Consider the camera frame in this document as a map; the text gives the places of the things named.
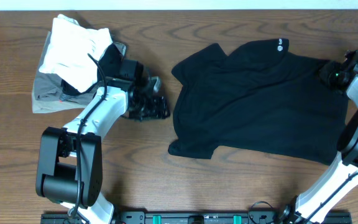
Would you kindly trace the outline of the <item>black t-shirt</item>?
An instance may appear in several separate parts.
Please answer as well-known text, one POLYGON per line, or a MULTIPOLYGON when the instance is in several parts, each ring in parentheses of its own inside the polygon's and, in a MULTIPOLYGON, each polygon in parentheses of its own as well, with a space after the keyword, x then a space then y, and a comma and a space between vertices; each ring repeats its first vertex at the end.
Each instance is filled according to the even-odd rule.
POLYGON ((175 65, 182 89, 169 154, 210 159, 228 146, 332 163, 348 100, 320 81, 326 60, 288 48, 258 40, 226 54, 212 44, 175 65))

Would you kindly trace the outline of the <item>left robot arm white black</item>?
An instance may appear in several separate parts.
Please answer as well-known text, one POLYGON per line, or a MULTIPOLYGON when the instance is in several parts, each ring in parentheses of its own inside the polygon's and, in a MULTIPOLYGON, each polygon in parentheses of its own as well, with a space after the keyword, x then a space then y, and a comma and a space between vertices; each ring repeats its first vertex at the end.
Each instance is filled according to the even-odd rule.
POLYGON ((170 110, 159 95, 162 81, 135 60, 123 60, 111 76, 98 68, 102 85, 89 105, 62 128, 41 136, 35 190, 68 209, 44 213, 41 223, 121 223, 114 205, 101 193, 102 141, 119 118, 166 119, 170 110))

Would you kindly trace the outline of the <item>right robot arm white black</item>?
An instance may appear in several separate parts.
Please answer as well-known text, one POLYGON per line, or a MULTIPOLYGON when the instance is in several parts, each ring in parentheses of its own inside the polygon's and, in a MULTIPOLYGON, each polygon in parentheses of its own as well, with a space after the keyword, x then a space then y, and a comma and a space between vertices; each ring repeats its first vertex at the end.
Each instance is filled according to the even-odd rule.
POLYGON ((337 142, 337 154, 328 170, 285 207, 277 223, 322 223, 335 205, 358 186, 358 65, 346 95, 356 104, 354 113, 337 142))

